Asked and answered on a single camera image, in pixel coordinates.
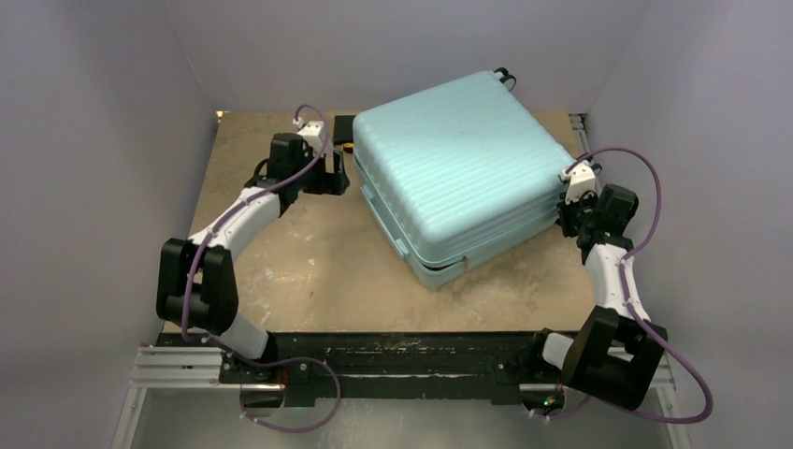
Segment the light blue suitcase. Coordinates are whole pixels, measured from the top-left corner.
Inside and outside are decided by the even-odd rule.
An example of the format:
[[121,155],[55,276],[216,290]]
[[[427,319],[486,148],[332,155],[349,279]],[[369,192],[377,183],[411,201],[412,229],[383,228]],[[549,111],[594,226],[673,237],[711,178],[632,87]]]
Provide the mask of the light blue suitcase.
[[505,68],[358,113],[369,209],[419,282],[437,288],[551,227],[569,152],[513,96]]

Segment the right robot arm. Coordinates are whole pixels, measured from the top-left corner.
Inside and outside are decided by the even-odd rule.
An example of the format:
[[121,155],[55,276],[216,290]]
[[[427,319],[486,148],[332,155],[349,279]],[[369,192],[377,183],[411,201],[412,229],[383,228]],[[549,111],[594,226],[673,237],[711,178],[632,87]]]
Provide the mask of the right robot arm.
[[548,328],[532,341],[525,356],[527,373],[559,382],[629,411],[642,404],[664,354],[649,335],[654,330],[638,300],[632,274],[634,245],[624,232],[639,199],[622,186],[608,184],[576,202],[557,204],[562,233],[575,240],[589,275],[595,306],[573,337]]

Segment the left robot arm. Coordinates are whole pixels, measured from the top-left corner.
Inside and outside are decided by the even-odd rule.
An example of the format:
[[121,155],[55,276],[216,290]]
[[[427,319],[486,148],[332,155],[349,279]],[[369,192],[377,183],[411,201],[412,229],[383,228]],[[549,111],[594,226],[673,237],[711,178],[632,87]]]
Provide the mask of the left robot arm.
[[191,237],[163,244],[157,316],[179,327],[182,343],[225,350],[258,383],[270,381],[288,364],[301,369],[316,364],[310,356],[280,355],[274,333],[244,316],[235,263],[301,195],[341,196],[349,185],[343,154],[323,132],[275,134],[268,156],[227,209]]

